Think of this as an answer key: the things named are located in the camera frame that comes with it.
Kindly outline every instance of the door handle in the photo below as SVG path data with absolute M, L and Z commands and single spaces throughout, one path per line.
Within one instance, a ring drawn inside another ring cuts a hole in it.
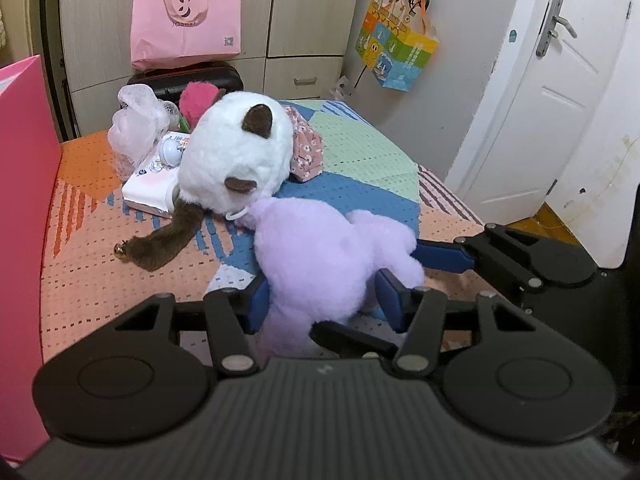
M 571 35 L 572 38 L 577 38 L 578 37 L 578 33 L 575 31 L 575 29 L 571 26 L 571 23 L 569 23 L 569 20 L 566 18 L 563 18 L 562 16 L 558 16 L 558 15 L 554 15 L 554 22 L 556 23 L 560 23 L 560 25 L 562 25 L 567 32 Z
M 315 85 L 318 82 L 317 77 L 309 77 L 306 79 L 298 79 L 297 77 L 293 78 L 293 84 L 295 86 L 309 86 Z
M 545 57 L 546 51 L 549 49 L 551 38 L 558 38 L 558 31 L 556 30 L 556 23 L 560 23 L 572 38 L 577 38 L 578 33 L 569 23 L 569 20 L 560 16 L 560 9 L 562 8 L 562 2 L 564 0 L 551 0 L 549 9 L 546 14 L 545 23 L 540 29 L 540 42 L 536 49 L 536 55 L 538 57 Z

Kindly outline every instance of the black suitcase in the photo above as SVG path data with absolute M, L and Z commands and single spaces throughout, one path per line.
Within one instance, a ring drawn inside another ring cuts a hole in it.
M 244 83 L 234 67 L 225 61 L 206 61 L 183 68 L 148 70 L 132 76 L 128 84 L 149 85 L 158 99 L 178 104 L 180 94 L 191 81 L 213 83 L 226 93 L 244 89 Z

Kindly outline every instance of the white plush toy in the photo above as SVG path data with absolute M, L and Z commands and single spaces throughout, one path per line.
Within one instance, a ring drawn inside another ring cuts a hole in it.
M 289 176 L 293 126 L 282 106 L 233 92 L 207 110 L 184 150 L 180 198 L 229 219 L 274 195 Z
M 113 253 L 150 272 L 173 260 L 195 236 L 205 210 L 231 220 L 289 176 L 293 125 L 264 95 L 233 92 L 198 121 L 178 169 L 179 199 L 170 224 L 116 244 Z

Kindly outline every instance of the pink plush toy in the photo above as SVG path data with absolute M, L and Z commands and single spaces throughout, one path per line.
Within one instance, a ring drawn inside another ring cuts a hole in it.
M 270 288 L 270 309 L 258 334 L 263 357 L 314 351 L 313 323 L 347 320 L 376 306 L 373 279 L 389 269 L 404 286 L 422 285 L 410 255 L 414 232 L 369 211 L 343 216 L 325 202 L 263 198 L 236 223 L 255 230 L 255 256 Z
M 193 81 L 180 94 L 180 113 L 187 119 L 191 131 L 196 127 L 204 112 L 226 93 L 212 83 Z

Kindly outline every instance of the white tissue package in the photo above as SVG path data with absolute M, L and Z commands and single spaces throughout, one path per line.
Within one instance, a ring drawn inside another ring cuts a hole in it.
M 188 142 L 189 137 L 189 134 L 178 132 L 168 132 L 164 136 L 181 143 Z M 164 165 L 158 155 L 158 147 L 122 186 L 122 198 L 130 208 L 171 218 L 174 200 L 178 197 L 178 167 Z

